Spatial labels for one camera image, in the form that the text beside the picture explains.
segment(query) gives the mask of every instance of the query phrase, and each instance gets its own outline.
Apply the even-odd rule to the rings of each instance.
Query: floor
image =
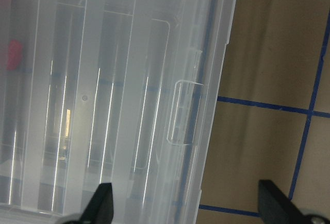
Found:
[[[262,223],[257,182],[330,218],[330,0],[237,0],[198,224]]]

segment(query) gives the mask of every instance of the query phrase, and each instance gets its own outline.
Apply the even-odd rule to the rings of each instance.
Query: container lid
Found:
[[[234,3],[1,0],[8,219],[79,213],[112,182],[113,223],[194,223]]]

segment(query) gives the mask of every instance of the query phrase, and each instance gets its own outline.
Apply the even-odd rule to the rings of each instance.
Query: blue grout line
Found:
[[[250,212],[250,211],[245,211],[245,210],[234,210],[234,209],[221,208],[221,207],[215,207],[215,206],[209,206],[209,205],[203,205],[203,204],[200,204],[199,209],[200,210],[211,210],[211,211],[217,211],[217,212],[223,212],[223,213],[229,213],[229,214],[236,214],[236,215],[260,217],[259,213],[256,213],[256,212]]]
[[[327,118],[330,118],[330,113],[327,113],[327,112],[313,111],[313,115],[314,116],[317,116],[317,117],[327,117]]]
[[[218,101],[225,102],[225,103],[245,105],[245,106],[250,106],[250,107],[260,107],[260,108],[279,110],[279,111],[285,111],[285,112],[301,113],[301,114],[307,114],[307,115],[311,114],[312,116],[330,118],[330,113],[328,113],[328,112],[310,111],[308,109],[303,109],[303,108],[274,105],[274,104],[245,100],[245,99],[236,99],[236,98],[218,96]]]
[[[273,109],[273,110],[280,110],[280,111],[286,111],[286,112],[295,112],[295,113],[302,113],[302,114],[310,113],[309,110],[302,109],[302,108],[280,106],[280,105],[268,104],[268,103],[263,103],[263,102],[229,98],[229,97],[223,97],[223,96],[218,96],[218,101],[228,102],[228,103],[233,103],[233,104],[241,104],[241,105],[251,106],[251,107],[261,107],[261,108],[267,108],[267,109]]]
[[[328,18],[327,18],[327,22],[326,22],[326,28],[325,28],[325,33],[324,33],[323,42],[322,42],[322,48],[321,48],[321,53],[320,53],[320,58],[319,58],[318,69],[317,69],[315,82],[314,82],[314,86],[313,86],[313,93],[312,93],[311,98],[310,98],[310,105],[309,105],[310,114],[307,115],[305,128],[304,128],[304,133],[303,133],[303,136],[302,136],[302,139],[301,139],[298,158],[297,158],[297,161],[296,161],[296,165],[295,165],[294,173],[293,173],[293,178],[292,178],[292,182],[291,182],[291,187],[290,187],[290,192],[289,192],[289,199],[293,198],[293,194],[294,194],[296,182],[297,182],[297,179],[298,179],[301,162],[302,162],[302,159],[303,159],[304,149],[305,149],[305,145],[306,145],[306,142],[307,142],[309,127],[310,127],[310,121],[311,121],[312,114],[314,112],[316,97],[317,97],[317,93],[318,93],[318,89],[319,89],[319,85],[320,85],[322,68],[323,68],[323,63],[324,63],[324,55],[326,53],[326,49],[327,49],[327,45],[328,45],[328,41],[329,41],[329,35],[330,35],[330,10],[329,10]]]
[[[301,162],[303,160],[303,155],[304,155],[304,150],[305,150],[305,146],[306,146],[306,142],[307,142],[311,117],[312,117],[312,115],[308,114],[307,118],[306,118],[305,128],[304,128],[303,136],[301,138],[298,157],[297,157],[297,161],[296,161],[296,164],[295,164],[295,167],[294,167],[293,177],[292,177],[290,191],[289,191],[289,199],[290,200],[292,200],[292,198],[293,198],[293,194],[294,194],[295,186],[296,186],[296,183],[297,183]]]

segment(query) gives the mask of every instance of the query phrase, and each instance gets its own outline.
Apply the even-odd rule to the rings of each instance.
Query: clear plastic container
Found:
[[[0,0],[0,222],[194,223],[234,4]]]

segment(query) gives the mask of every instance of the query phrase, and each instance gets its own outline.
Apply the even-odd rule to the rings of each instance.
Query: red object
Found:
[[[23,58],[23,45],[18,40],[12,40],[8,46],[7,70],[15,70]]]

